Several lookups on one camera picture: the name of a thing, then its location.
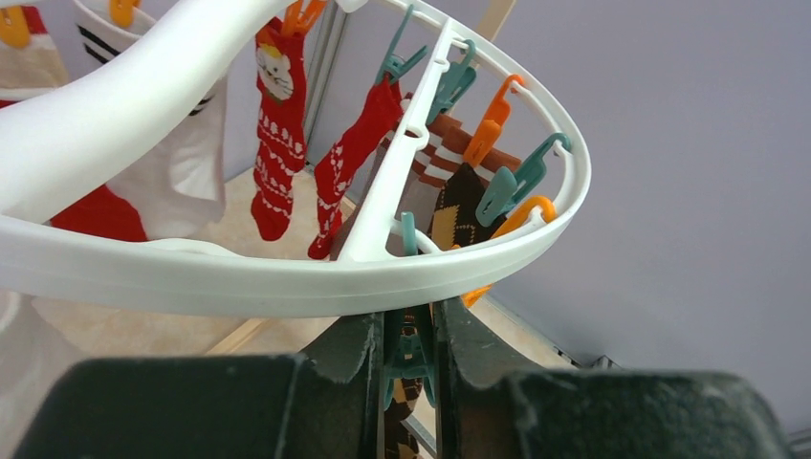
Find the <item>argyle sock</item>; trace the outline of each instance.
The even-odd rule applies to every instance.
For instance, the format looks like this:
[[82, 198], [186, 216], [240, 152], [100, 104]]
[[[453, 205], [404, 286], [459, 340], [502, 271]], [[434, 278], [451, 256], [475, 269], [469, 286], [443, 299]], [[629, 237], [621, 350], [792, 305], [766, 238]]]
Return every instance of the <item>argyle sock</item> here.
[[[470, 134], [451, 128], [442, 140], [442, 147], [462, 155], [470, 142]], [[485, 227], [476, 219], [476, 208], [487, 190], [484, 183], [467, 163], [459, 165], [445, 182], [436, 200], [430, 229], [431, 240], [439, 249], [449, 251], [453, 246], [467, 247], [487, 241], [507, 220], [500, 215], [492, 225]]]

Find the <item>clothespin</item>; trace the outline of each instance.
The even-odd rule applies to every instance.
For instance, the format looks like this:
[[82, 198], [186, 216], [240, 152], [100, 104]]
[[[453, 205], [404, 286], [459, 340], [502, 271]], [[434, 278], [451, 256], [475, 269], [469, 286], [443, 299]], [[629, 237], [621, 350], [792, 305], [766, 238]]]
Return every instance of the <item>clothespin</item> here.
[[[403, 249], [406, 256], [417, 254], [417, 230], [414, 215], [403, 212], [400, 217]], [[384, 363], [388, 378], [384, 394], [385, 407], [391, 404], [394, 394], [394, 380], [422, 378], [426, 397], [434, 405], [434, 333], [431, 310], [427, 304], [408, 308], [414, 316], [417, 333], [401, 335], [406, 325], [406, 310], [386, 311], [384, 316]]]
[[563, 148], [571, 149], [569, 138], [560, 132], [549, 136], [527, 158], [513, 174], [507, 167], [500, 167], [490, 185], [482, 196], [476, 208], [476, 219], [480, 224], [488, 227], [492, 225], [498, 215], [509, 212], [520, 203], [546, 176], [546, 164], [543, 157], [555, 142], [563, 144]]
[[293, 36], [296, 33], [306, 35], [316, 25], [318, 18], [327, 6], [328, 0], [310, 0], [304, 9], [304, 0], [296, 0], [284, 11], [281, 24], [282, 36]]
[[127, 29], [135, 21], [135, 9], [141, 0], [110, 0], [110, 18], [117, 26]]
[[402, 57], [394, 55], [394, 49], [397, 48], [397, 43], [400, 42], [400, 37], [403, 36], [403, 31], [406, 29], [406, 24], [414, 13], [414, 5], [409, 5], [408, 10], [405, 12], [403, 22], [400, 28], [394, 33], [391, 43], [388, 45], [388, 51], [385, 52], [383, 63], [375, 78], [375, 84], [380, 84], [383, 81], [385, 74], [391, 75], [389, 83], [394, 83], [399, 80], [403, 75], [407, 74], [409, 70], [414, 68], [417, 63], [428, 54], [428, 46], [423, 46], [420, 51], [415, 53], [412, 57], [403, 60]]
[[524, 78], [520, 75], [510, 75], [504, 80], [504, 83], [501, 84], [501, 88], [495, 94], [493, 101], [490, 102], [490, 107], [488, 107], [484, 118], [482, 118], [479, 127], [476, 129], [475, 134], [473, 134], [471, 143], [468, 144], [468, 148], [462, 155], [462, 159], [465, 163], [473, 167], [479, 166], [487, 154], [490, 153], [490, 150], [493, 149], [498, 138], [501, 137], [504, 123], [507, 122], [507, 118], [510, 117], [510, 113], [513, 110], [510, 106], [510, 102], [504, 99], [504, 96], [507, 95], [507, 91], [516, 92], [515, 88], [513, 88], [513, 83], [523, 85]]
[[436, 97], [428, 111], [427, 123], [431, 124], [440, 113], [445, 113], [465, 95], [476, 81], [476, 69], [471, 66], [476, 56], [476, 44], [473, 40], [465, 40], [468, 45], [461, 62], [451, 62], [448, 70], [439, 79], [436, 88]]
[[321, 17], [321, 14], [327, 7], [327, 1], [328, 0], [310, 0], [307, 9], [304, 10], [304, 13], [296, 23], [296, 33], [306, 35], [307, 32], [313, 29], [313, 26], [318, 22], [318, 18]]
[[284, 20], [281, 23], [281, 35], [293, 36], [296, 32], [296, 25], [298, 24], [298, 17], [301, 15], [301, 6], [304, 0], [295, 0], [287, 10], [284, 11]]
[[0, 8], [0, 41], [12, 48], [22, 49], [31, 43], [31, 33], [23, 7]]
[[[544, 222], [552, 223], [553, 220], [558, 218], [558, 211], [555, 209], [555, 205], [552, 203], [552, 200], [545, 196], [533, 196], [532, 198], [526, 200], [526, 202], [522, 204], [521, 207], [519, 207], [513, 213], [513, 215], [510, 215], [510, 218], [508, 218], [506, 222], [498, 227], [498, 230], [493, 234], [491, 240], [520, 228], [521, 225], [523, 225], [524, 222], [526, 222], [530, 217], [530, 212], [532, 212], [532, 209], [536, 207], [540, 207], [541, 216]], [[479, 300], [479, 298], [484, 296], [484, 294], [486, 294], [492, 286], [493, 284], [462, 295], [462, 302], [465, 303], [465, 306], [470, 308], [476, 303], [476, 301]]]

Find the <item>clothes drying rack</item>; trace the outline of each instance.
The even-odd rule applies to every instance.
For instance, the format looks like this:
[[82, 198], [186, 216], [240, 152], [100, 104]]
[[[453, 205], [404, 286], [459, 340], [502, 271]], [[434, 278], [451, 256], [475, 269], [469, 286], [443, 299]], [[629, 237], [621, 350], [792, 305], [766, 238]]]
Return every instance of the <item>clothes drying rack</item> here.
[[[244, 0], [224, 9], [181, 0], [114, 61], [0, 112], [0, 288], [150, 312], [333, 317], [454, 297], [536, 260], [569, 225], [589, 187], [591, 165], [577, 125], [535, 77], [469, 28], [420, 0], [376, 1], [401, 12], [413, 4], [413, 19], [438, 39], [337, 261], [243, 257], [186, 239], [125, 243], [42, 225], [157, 144], [255, 31], [292, 3]], [[338, 3], [353, 11], [365, 2]], [[395, 257], [385, 244], [400, 233], [395, 211], [406, 175], [427, 145], [428, 109], [449, 52], [465, 49], [466, 39], [475, 43], [481, 67], [521, 75], [524, 85], [515, 92], [543, 127], [571, 140], [568, 150], [560, 142], [552, 147], [565, 171], [554, 199], [559, 217], [547, 224], [535, 208], [520, 229], [448, 252], [418, 233], [424, 254]], [[190, 42], [204, 51], [190, 53]], [[153, 77], [165, 68], [173, 72]], [[127, 90], [136, 87], [144, 89]]]

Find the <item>black plastic part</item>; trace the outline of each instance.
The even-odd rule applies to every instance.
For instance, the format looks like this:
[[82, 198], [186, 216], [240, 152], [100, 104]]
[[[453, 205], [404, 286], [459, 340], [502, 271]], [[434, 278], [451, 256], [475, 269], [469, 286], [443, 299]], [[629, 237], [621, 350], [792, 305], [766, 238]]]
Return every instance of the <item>black plastic part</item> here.
[[[434, 305], [434, 335], [442, 458], [792, 457], [737, 377], [548, 371], [458, 298]], [[343, 317], [298, 355], [85, 361], [14, 458], [382, 457], [383, 393], [384, 314]]]

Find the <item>cat face print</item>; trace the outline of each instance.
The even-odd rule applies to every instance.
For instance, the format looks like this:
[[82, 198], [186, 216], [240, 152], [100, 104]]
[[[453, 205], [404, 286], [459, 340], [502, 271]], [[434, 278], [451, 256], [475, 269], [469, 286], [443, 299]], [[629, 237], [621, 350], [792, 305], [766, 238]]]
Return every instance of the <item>cat face print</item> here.
[[259, 77], [268, 93], [282, 102], [293, 94], [293, 78], [290, 76], [290, 59], [275, 46], [262, 45], [256, 49]]

